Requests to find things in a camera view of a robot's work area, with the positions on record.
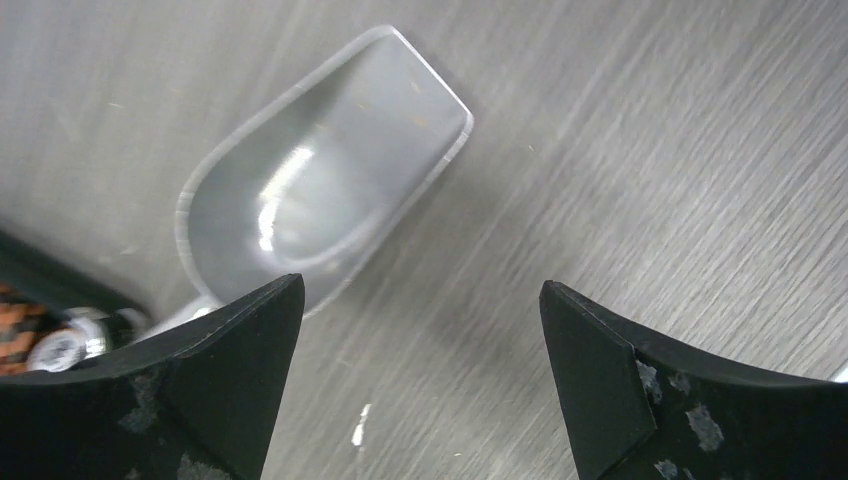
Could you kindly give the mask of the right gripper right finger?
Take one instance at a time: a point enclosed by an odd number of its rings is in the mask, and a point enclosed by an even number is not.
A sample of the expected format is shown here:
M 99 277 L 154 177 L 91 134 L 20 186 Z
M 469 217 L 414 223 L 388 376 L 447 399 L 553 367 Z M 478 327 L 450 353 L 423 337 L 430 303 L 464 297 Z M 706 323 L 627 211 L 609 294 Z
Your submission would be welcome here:
M 847 387 L 729 360 L 552 280 L 544 339 L 582 479 L 843 479 Z

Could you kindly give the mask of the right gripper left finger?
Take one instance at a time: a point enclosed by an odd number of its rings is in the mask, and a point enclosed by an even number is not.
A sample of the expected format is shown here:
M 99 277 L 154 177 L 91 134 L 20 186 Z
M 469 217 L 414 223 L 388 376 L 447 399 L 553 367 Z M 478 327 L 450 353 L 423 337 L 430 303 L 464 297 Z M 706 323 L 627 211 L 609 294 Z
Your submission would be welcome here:
M 257 479 L 304 315 L 298 274 L 58 373 L 1 381 L 5 479 Z

